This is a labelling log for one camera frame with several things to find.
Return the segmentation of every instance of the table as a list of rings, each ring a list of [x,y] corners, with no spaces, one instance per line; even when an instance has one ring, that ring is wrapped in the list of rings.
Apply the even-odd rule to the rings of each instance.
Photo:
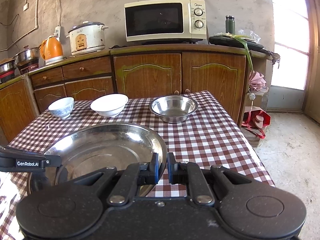
[[[197,101],[199,108],[185,122],[170,124],[161,121],[149,110],[153,98],[130,99],[114,118],[105,118],[90,109],[91,101],[76,101],[70,117],[60,120],[48,110],[31,122],[9,146],[37,153],[69,133],[105,122],[132,122],[148,126],[165,141],[168,152],[177,161],[196,162],[201,168],[223,165],[226,168],[273,185],[269,173],[247,139],[220,103],[208,91],[185,95]],[[27,195],[27,173],[0,175],[1,239],[22,239],[15,219],[15,205]],[[170,185],[164,171],[150,197],[184,196],[185,186]]]

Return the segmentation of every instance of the green thermos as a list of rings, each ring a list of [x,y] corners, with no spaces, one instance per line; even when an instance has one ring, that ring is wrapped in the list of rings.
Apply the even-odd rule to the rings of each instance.
[[[227,15],[226,16],[226,33],[235,34],[235,28],[236,28],[235,17],[232,15]]]

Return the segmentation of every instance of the window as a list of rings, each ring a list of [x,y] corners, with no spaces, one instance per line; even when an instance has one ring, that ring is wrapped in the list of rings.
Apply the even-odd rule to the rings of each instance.
[[[304,90],[309,60],[309,20],[306,0],[272,0],[275,52],[271,85]]]

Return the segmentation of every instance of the wall outlet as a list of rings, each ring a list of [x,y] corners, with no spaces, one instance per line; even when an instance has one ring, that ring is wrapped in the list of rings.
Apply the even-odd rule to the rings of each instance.
[[[54,34],[57,35],[57,40],[60,41],[61,26],[57,26],[57,27],[54,29]]]
[[[24,6],[23,6],[23,11],[26,11],[29,9],[29,3],[27,2]]]

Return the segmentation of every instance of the orange electric kettle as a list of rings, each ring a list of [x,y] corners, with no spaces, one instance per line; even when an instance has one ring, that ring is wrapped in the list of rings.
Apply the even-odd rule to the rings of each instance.
[[[51,35],[40,45],[40,55],[45,60],[46,65],[63,60],[62,46],[56,38],[56,35]]]

